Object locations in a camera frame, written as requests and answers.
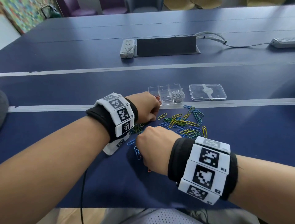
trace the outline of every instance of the table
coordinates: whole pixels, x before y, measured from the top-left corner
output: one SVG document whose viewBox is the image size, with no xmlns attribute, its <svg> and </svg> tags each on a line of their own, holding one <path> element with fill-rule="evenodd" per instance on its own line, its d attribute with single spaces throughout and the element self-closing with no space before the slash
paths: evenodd
<svg viewBox="0 0 295 224">
<path fill-rule="evenodd" d="M 208 138 L 229 143 L 240 155 L 295 166 L 294 49 L 228 49 L 197 40 L 199 55 L 119 56 L 126 38 L 221 33 L 230 45 L 269 42 L 295 35 L 295 6 L 230 8 L 49 19 L 0 51 L 0 89 L 10 112 L 0 132 L 0 162 L 85 115 L 111 93 L 130 95 L 149 86 L 179 83 L 185 104 L 201 108 Z M 190 84 L 221 84 L 226 101 L 192 102 Z M 160 114 L 185 113 L 167 105 Z M 59 207 L 79 207 L 80 179 Z M 124 145 L 90 165 L 85 207 L 213 207 L 148 173 Z"/>
</svg>

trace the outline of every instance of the person's left arm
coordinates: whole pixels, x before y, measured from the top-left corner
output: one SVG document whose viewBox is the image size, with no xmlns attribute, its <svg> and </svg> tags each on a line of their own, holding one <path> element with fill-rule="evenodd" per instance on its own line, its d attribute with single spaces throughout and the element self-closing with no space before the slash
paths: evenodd
<svg viewBox="0 0 295 224">
<path fill-rule="evenodd" d="M 138 123 L 155 120 L 160 104 L 147 92 L 127 97 Z M 110 141 L 86 116 L 41 139 L 0 165 L 0 223 L 33 223 L 69 192 Z"/>
</svg>

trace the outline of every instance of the fist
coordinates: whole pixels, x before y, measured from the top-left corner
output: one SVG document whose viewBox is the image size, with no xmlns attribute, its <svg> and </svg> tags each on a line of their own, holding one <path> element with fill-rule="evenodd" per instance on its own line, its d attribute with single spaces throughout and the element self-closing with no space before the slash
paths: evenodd
<svg viewBox="0 0 295 224">
<path fill-rule="evenodd" d="M 160 109 L 160 103 L 152 94 L 149 92 L 142 92 L 127 96 L 126 98 L 130 100 L 138 110 L 138 124 L 156 120 Z"/>
<path fill-rule="evenodd" d="M 181 136 L 171 130 L 148 126 L 136 138 L 136 146 L 143 156 L 143 163 L 150 170 L 167 176 L 171 150 L 178 138 Z"/>
</svg>

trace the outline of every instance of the power strip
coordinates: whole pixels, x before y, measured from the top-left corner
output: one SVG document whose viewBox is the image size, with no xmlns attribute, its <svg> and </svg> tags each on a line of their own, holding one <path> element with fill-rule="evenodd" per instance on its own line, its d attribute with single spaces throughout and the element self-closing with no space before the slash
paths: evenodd
<svg viewBox="0 0 295 224">
<path fill-rule="evenodd" d="M 135 47 L 134 43 L 135 43 L 135 41 L 133 39 L 123 40 L 122 47 L 121 47 L 121 50 L 120 50 L 120 57 L 121 58 L 124 58 L 124 59 L 133 58 L 133 56 L 134 56 L 134 47 Z"/>
<path fill-rule="evenodd" d="M 274 38 L 270 45 L 275 48 L 295 48 L 295 38 Z"/>
</svg>

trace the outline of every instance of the black wristband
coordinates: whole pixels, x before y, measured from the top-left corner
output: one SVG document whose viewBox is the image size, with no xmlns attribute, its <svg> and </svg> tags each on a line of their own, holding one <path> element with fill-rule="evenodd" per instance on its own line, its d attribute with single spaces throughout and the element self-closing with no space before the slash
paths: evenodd
<svg viewBox="0 0 295 224">
<path fill-rule="evenodd" d="M 130 103 L 130 107 L 134 113 L 134 123 L 135 123 L 138 120 L 137 108 L 130 100 L 128 99 L 126 100 Z M 113 119 L 110 113 L 104 108 L 104 106 L 98 104 L 95 107 L 88 109 L 86 113 L 89 117 L 92 117 L 95 120 L 99 121 L 105 127 L 105 129 L 108 131 L 110 135 L 110 143 L 116 139 L 123 138 L 124 136 L 127 135 L 128 132 L 126 132 L 125 134 L 119 137 L 116 137 L 116 130 L 115 130 L 116 125 L 113 122 Z"/>
<path fill-rule="evenodd" d="M 183 177 L 187 160 L 191 154 L 194 144 L 193 139 L 179 138 L 175 141 L 170 154 L 168 164 L 168 178 L 177 183 Z M 227 200 L 229 195 L 234 191 L 238 179 L 237 157 L 235 153 L 230 154 L 230 169 L 226 177 L 222 196 L 220 199 Z"/>
</svg>

